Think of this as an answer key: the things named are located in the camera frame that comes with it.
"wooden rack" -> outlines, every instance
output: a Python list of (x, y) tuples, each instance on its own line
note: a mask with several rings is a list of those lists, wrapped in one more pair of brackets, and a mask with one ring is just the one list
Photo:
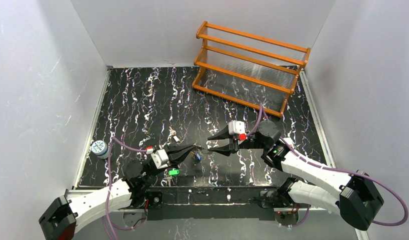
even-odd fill
[(295, 91), (299, 72), (308, 62), (311, 48), (210, 24), (207, 21), (197, 30), (196, 38), (202, 39), (202, 45), (194, 60), (194, 65), (200, 67), (192, 84), (194, 89), (259, 109), (260, 102), (248, 101), (250, 93), (244, 93), (243, 97), (238, 96), (237, 92), (235, 95), (222, 93), (218, 89), (207, 87), (208, 80), (203, 79), (206, 71), (215, 71), (229, 78), (235, 77), (251, 82), (247, 84), (252, 84), (252, 88), (257, 85), (264, 86), (274, 103), (271, 106), (265, 105), (265, 111), (282, 116), (287, 99)]

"red button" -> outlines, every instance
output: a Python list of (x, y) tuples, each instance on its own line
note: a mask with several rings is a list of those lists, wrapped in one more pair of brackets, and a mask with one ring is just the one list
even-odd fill
[(242, 133), (240, 134), (240, 141), (244, 141), (244, 140), (246, 140), (246, 134)]

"black marble table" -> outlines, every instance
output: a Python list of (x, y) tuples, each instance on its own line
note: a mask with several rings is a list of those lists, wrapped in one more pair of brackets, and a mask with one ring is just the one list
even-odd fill
[[(93, 141), (109, 142), (115, 136), (134, 148), (174, 144), (169, 129), (172, 127), (184, 144), (214, 147), (227, 141), (208, 141), (207, 137), (223, 129), (229, 121), (244, 121), (249, 130), (256, 122), (258, 111), (253, 108), (192, 89), (197, 67), (114, 68), (110, 71)], [(288, 99), (284, 116), (269, 118), (284, 137), (293, 139), (300, 152), (326, 163), (300, 80)], [(261, 152), (242, 149), (230, 157), (204, 154), (201, 162), (192, 156), (181, 164), (180, 174), (170, 183), (162, 173), (154, 185), (280, 186), (289, 175), (269, 168), (260, 158)], [(130, 152), (117, 143), (112, 156), (114, 181), (128, 175), (127, 169), (130, 169), (129, 175), (135, 174), (133, 169), (138, 174), (147, 160), (147, 155)], [(78, 187), (103, 187), (107, 178), (105, 161), (90, 153)]]

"orange wooden frame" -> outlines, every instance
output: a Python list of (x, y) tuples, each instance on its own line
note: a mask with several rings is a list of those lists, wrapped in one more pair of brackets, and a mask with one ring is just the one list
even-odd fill
[[(277, 45), (277, 46), (280, 46), (280, 47), (283, 47), (283, 48), (295, 50), (295, 51), (304, 53), (304, 56), (303, 56), (303, 58), (301, 60), (297, 60), (297, 59), (294, 59), (294, 58), (291, 58), (291, 57), (288, 57), (288, 56), (279, 55), (279, 54), (272, 53), (272, 52), (269, 52), (269, 51), (265, 51), (265, 50), (257, 49), (257, 48), (254, 48), (254, 47), (246, 46), (246, 45), (243, 45), (243, 44), (235, 43), (235, 42), (232, 42), (232, 41), (228, 41), (228, 40), (225, 40), (225, 39), (209, 36), (206, 33), (207, 28), (212, 28), (212, 29), (223, 31), (223, 32), (226, 32), (226, 33), (230, 33), (230, 34), (234, 34), (234, 35), (254, 39), (254, 40), (257, 40), (257, 41), (265, 42), (265, 43), (268, 43), (268, 44)], [(286, 108), (286, 105), (287, 105), (287, 100), (290, 97), (290, 95), (292, 95), (294, 93), (294, 91), (295, 91), (297, 80), (299, 78), (299, 73), (302, 70), (302, 68), (304, 68), (306, 66), (306, 64), (308, 63), (309, 54), (311, 52), (310, 47), (305, 48), (305, 47), (301, 47), (301, 46), (296, 46), (296, 45), (293, 45), (293, 44), (289, 44), (289, 43), (269, 39), (269, 38), (266, 38), (266, 37), (262, 37), (262, 36), (242, 32), (242, 31), (234, 30), (234, 29), (231, 29), (231, 28), (218, 26), (218, 25), (215, 25), (215, 24), (210, 24), (207, 21), (204, 21), (201, 24), (201, 26), (199, 27), (199, 29), (197, 30), (196, 38), (202, 39), (202, 45), (201, 45), (200, 52), (198, 53), (197, 57), (194, 60), (194, 65), (200, 67), (199, 72), (198, 72), (196, 78), (194, 79), (194, 81), (192, 83), (192, 87), (194, 89), (197, 89), (197, 90), (200, 90), (200, 91), (203, 91), (203, 92), (206, 92), (206, 93), (209, 93), (209, 94), (212, 94), (212, 95), (215, 95), (215, 96), (218, 96), (218, 97), (221, 97), (221, 98), (224, 98), (224, 99), (227, 99), (227, 100), (230, 100), (230, 101), (233, 101), (233, 102), (236, 102), (236, 103), (239, 103), (239, 104), (251, 107), (251, 108), (254, 108), (254, 109), (259, 109), (260, 106), (258, 104), (247, 102), (247, 101), (241, 100), (239, 98), (229, 96), (229, 95), (226, 95), (224, 93), (217, 92), (217, 91), (214, 91), (214, 90), (211, 90), (211, 89), (208, 89), (208, 88), (205, 88), (205, 87), (202, 87), (202, 86), (199, 85), (199, 81), (203, 77), (203, 75), (205, 74), (206, 70), (209, 69), (209, 70), (217, 71), (217, 72), (220, 72), (220, 73), (223, 73), (223, 74), (227, 74), (227, 75), (230, 75), (230, 76), (233, 76), (233, 77), (236, 77), (236, 78), (240, 78), (240, 79), (243, 79), (243, 80), (246, 80), (246, 81), (250, 81), (250, 82), (253, 82), (255, 84), (260, 84), (260, 85), (263, 85), (265, 87), (275, 89), (277, 91), (285, 93), (285, 98), (284, 98), (284, 100), (282, 102), (282, 106), (281, 106), (281, 108), (279, 110), (274, 110), (274, 109), (269, 109), (269, 108), (264, 109), (265, 112), (267, 112), (268, 114), (272, 114), (272, 115), (275, 115), (277, 117), (281, 117), (283, 115), (283, 112), (284, 112), (284, 110)], [(223, 45), (227, 45), (227, 46), (234, 47), (234, 48), (238, 48), (238, 49), (245, 50), (245, 51), (248, 51), (248, 52), (252, 52), (252, 53), (255, 53), (255, 54), (259, 54), (259, 55), (263, 55), (263, 56), (266, 56), (266, 57), (274, 58), (274, 59), (277, 59), (277, 60), (281, 60), (281, 61), (284, 61), (284, 62), (287, 62), (287, 63), (297, 65), (298, 68), (297, 68), (297, 70), (293, 70), (293, 69), (290, 69), (290, 68), (287, 68), (287, 67), (284, 67), (284, 66), (275, 65), (275, 64), (272, 64), (272, 63), (269, 63), (269, 62), (265, 62), (265, 61), (258, 60), (258, 59), (252, 58), (252, 57), (244, 56), (244, 55), (241, 55), (241, 54), (238, 54), (238, 53), (230, 52), (230, 51), (220, 49), (220, 48), (217, 48), (217, 47), (208, 46), (208, 41), (223, 44)], [(237, 73), (237, 72), (233, 72), (233, 71), (224, 69), (223, 67), (208, 64), (207, 63), (207, 58), (206, 58), (206, 56), (207, 56), (206, 52), (207, 51), (216, 52), (216, 53), (219, 53), (219, 54), (223, 54), (223, 55), (226, 55), (226, 56), (230, 56), (230, 57), (233, 57), (233, 58), (237, 58), (237, 59), (241, 59), (241, 60), (244, 60), (244, 61), (247, 61), (247, 62), (251, 62), (251, 63), (257, 64), (257, 65), (265, 66), (267, 68), (271, 68), (271, 69), (274, 69), (274, 70), (277, 70), (277, 71), (282, 71), (282, 72), (285, 72), (285, 73), (288, 73), (288, 74), (292, 74), (294, 77), (292, 78), (291, 89), (288, 89), (288, 88), (285, 88), (285, 87), (282, 87), (282, 86), (278, 86), (276, 84), (267, 82), (265, 80), (256, 79), (256, 78), (253, 78), (253, 77), (250, 77), (250, 76), (247, 76), (247, 75), (243, 75), (243, 74), (240, 74), (240, 73)]]

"green key tag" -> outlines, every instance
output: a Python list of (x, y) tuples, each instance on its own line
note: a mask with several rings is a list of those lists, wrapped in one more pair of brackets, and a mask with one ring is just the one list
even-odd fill
[(178, 174), (180, 174), (180, 170), (179, 169), (173, 169), (169, 171), (169, 176), (176, 176)]

